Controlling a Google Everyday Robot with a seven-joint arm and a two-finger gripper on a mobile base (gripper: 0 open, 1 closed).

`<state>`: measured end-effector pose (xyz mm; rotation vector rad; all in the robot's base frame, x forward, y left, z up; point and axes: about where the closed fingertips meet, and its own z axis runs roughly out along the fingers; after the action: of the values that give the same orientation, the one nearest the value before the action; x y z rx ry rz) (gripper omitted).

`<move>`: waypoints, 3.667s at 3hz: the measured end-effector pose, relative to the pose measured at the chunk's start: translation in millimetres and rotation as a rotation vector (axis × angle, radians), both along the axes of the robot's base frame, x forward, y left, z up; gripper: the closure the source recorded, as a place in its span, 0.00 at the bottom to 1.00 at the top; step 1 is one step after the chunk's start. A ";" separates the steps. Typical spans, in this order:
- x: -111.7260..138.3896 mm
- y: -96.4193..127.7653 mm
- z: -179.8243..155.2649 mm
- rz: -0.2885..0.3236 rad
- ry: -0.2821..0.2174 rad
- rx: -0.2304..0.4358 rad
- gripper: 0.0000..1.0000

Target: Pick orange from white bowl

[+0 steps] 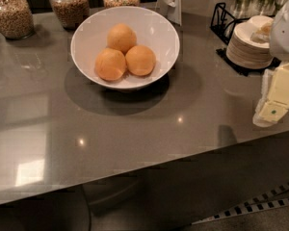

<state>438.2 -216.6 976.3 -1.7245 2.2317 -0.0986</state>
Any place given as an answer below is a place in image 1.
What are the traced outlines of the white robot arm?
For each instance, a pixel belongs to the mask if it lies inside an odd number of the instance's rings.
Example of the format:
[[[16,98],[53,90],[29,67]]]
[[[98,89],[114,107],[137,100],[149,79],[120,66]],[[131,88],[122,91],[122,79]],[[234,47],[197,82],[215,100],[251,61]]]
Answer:
[[[259,127],[277,124],[289,111],[289,0],[275,16],[270,33],[270,53],[280,60],[280,64],[263,74],[262,97],[252,120]]]

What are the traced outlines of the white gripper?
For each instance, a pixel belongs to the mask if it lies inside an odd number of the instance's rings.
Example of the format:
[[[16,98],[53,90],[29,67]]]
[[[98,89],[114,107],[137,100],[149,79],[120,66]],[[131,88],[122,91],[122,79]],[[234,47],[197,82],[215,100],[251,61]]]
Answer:
[[[252,118],[262,128],[278,123],[289,111],[289,62],[266,69],[262,76],[261,98]]]

